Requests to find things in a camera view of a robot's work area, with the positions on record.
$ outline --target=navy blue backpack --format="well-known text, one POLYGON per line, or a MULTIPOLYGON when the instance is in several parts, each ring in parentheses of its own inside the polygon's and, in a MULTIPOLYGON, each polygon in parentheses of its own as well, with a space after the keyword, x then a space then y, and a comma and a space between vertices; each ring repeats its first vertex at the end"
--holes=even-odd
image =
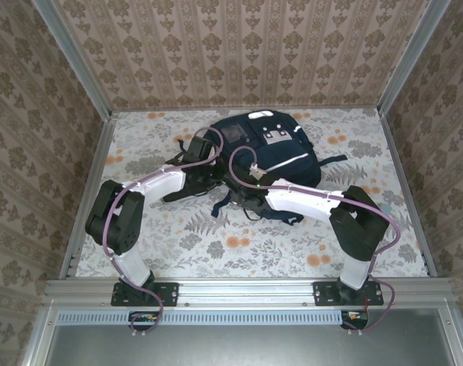
MULTIPOLYGON (((223 135, 224 147, 220 157, 226 162, 237 147, 249 146, 256 152, 260 169, 298 185, 317 187, 321 181, 321 166, 347 159, 345 155, 341 155, 319 162, 314 153, 314 146, 301 126, 289 114, 278 111, 240 114, 220 120, 211 126, 223 135)), ((219 137, 212 131, 206 132, 204 138, 217 146, 220 145, 219 137)), ((236 154, 233 163, 248 170, 252 159, 252 154, 243 150, 236 154)), ((219 209, 229 201, 230 193, 215 204, 212 215, 217 217, 219 209)), ((272 210, 263 211, 262 217, 279 219, 289 225, 303 219, 296 213, 272 210)))

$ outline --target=connector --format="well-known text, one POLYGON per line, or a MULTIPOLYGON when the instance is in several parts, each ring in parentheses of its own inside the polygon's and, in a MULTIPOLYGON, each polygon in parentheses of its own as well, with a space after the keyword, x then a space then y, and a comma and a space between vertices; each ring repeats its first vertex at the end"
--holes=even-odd
POLYGON ((267 174, 267 172, 263 169, 260 169, 257 164, 252 164, 252 166, 250 166, 249 168, 249 174, 254 178, 256 179, 257 181, 259 181, 260 179, 262 179, 262 176, 267 174))

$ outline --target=floral tablecloth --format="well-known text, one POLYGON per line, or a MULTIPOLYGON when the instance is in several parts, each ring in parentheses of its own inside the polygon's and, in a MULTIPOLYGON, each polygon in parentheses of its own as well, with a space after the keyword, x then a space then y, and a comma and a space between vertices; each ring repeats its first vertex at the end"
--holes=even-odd
MULTIPOLYGON (((101 182, 131 181, 155 171, 179 152, 177 139, 244 110, 122 113, 116 124, 101 182)), ((374 274, 426 276, 419 244, 375 109, 286 110, 304 128, 318 159, 346 154, 345 162, 323 167, 318 188, 362 186, 384 212, 399 223, 400 242, 379 256, 374 274)), ((304 278, 337 277, 344 254, 333 229, 306 218, 288 226, 277 220, 250 221, 230 204, 214 219, 213 204, 227 189, 203 197, 147 205, 138 246, 157 277, 304 278)), ((394 236, 387 231, 386 240, 394 236)), ((117 275, 102 248, 86 237, 79 277, 117 275)))

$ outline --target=wall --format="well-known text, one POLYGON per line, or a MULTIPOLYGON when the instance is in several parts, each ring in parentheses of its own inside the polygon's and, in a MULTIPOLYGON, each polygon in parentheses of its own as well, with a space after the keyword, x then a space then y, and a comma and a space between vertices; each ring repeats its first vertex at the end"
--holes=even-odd
POLYGON ((114 110, 373 105, 428 0, 56 0, 114 110))
POLYGON ((452 0, 387 116, 440 275, 463 313, 463 0, 452 0))
POLYGON ((101 120, 29 0, 0 0, 0 365, 58 277, 101 120))

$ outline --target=backpack strap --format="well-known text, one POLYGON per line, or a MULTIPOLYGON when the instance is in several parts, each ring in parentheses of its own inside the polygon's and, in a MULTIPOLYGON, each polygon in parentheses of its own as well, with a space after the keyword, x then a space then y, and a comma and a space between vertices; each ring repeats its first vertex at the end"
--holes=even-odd
POLYGON ((295 223, 299 223, 304 219, 304 216, 299 213, 271 210, 263 210, 262 217, 269 220, 281 220, 282 223, 286 223, 289 226, 293 226, 295 223))
POLYGON ((178 159, 180 159, 180 157, 184 155, 184 153, 187 152, 187 150, 184 149, 184 140, 177 140, 177 141, 178 141, 178 147, 180 147, 180 152, 177 155, 175 155, 173 158, 171 158, 170 160, 167 160, 165 164, 177 165, 178 159))
POLYGON ((217 218, 219 216, 219 209, 229 204, 230 201, 231 201, 231 190, 228 191, 228 194, 226 195, 225 198, 223 198, 221 201, 214 204, 213 210, 211 211, 211 216, 214 218, 217 218))
POLYGON ((260 216, 258 219, 252 219, 252 218, 248 215, 248 212, 246 211, 246 208, 243 208, 243 212, 245 213, 246 218, 247 218, 248 220, 250 220, 250 221, 260 221, 260 220, 263 218, 263 216, 260 216))
POLYGON ((320 166, 325 166, 326 164, 330 164, 331 162, 342 162, 344 160, 348 160, 346 155, 337 155, 337 156, 330 156, 329 158, 325 158, 319 162, 320 166))

